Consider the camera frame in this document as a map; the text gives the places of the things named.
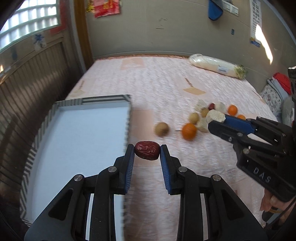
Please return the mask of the right hand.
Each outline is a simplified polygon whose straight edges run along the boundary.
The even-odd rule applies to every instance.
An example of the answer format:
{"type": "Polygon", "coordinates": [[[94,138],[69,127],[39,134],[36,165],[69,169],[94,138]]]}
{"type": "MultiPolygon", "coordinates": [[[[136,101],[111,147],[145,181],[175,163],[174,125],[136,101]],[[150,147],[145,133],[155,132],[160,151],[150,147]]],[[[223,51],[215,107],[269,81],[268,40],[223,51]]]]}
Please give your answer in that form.
{"type": "Polygon", "coordinates": [[[285,210],[290,205],[291,202],[292,202],[292,199],[288,202],[282,202],[276,196],[274,196],[271,192],[265,189],[264,196],[261,200],[260,211],[268,212],[272,207],[285,210]]]}

